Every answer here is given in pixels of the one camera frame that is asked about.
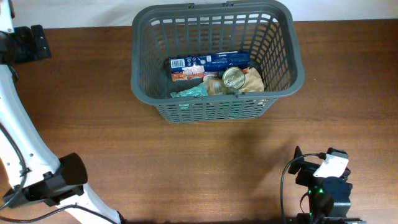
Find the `tan paper pouch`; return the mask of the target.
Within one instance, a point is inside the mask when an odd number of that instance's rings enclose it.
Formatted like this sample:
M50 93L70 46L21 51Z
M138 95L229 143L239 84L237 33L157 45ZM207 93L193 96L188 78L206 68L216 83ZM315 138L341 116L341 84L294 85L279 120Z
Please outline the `tan paper pouch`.
M245 82L239 89L225 87L221 77L205 76L203 79L205 90L208 95L235 95L237 93L248 93L264 91L264 84L259 72L254 68L245 68Z

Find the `silver tin can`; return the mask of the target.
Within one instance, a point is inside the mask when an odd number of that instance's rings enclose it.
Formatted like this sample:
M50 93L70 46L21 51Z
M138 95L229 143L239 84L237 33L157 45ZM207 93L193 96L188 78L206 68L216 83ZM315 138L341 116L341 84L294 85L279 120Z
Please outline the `silver tin can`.
M239 67L228 68L222 76L226 94L237 93L246 81L245 74Z

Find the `mint green wipes packet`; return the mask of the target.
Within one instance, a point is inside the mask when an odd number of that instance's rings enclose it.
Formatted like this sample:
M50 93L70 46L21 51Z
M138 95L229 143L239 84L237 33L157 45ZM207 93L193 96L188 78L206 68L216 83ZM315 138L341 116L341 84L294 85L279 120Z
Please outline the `mint green wipes packet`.
M202 82L199 85L180 91L180 92L171 92L172 98L181 98L181 97L189 97L192 96L194 98L209 96L205 84Z

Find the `grey plastic basket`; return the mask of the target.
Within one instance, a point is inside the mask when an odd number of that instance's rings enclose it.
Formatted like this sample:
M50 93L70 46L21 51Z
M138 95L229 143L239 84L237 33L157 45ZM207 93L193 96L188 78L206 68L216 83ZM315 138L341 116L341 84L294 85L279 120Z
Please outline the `grey plastic basket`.
M174 82L170 58L232 51L249 54L264 91L172 97L199 81ZM292 15L278 1L149 6L132 22L131 62L135 96L173 123L257 118L305 79Z

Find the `blue cardboard box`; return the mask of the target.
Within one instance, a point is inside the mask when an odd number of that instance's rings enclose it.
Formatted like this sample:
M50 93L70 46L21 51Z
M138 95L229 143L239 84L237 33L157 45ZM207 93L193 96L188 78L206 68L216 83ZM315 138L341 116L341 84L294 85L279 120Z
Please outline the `blue cardboard box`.
M248 52L232 51L217 54L169 58L171 77L174 82L218 77L231 67L246 71L250 65Z

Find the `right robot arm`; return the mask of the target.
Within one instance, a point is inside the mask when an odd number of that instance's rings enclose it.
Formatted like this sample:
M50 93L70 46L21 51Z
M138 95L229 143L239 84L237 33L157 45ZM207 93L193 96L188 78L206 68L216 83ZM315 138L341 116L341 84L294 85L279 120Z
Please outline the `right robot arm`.
M295 175L295 183L307 188L302 198L308 198L309 211L301 211L295 218L287 218L280 207L284 223L299 224L364 224L365 220L347 217L351 208L353 185L348 182L349 155L333 147L327 152L303 154L297 146L294 158L282 171L280 186L286 173Z

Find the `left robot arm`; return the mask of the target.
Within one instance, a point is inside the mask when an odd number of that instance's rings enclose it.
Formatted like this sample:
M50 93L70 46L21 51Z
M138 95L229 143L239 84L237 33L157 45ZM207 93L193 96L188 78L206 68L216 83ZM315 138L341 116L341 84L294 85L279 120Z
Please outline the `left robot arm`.
M24 223L60 212L80 223L125 223L90 187L81 157L71 153L58 158L32 124L15 88L19 76L13 65L50 58L51 52L41 25L14 27L14 17L12 2L1 1L1 160L11 186L1 208L56 207Z

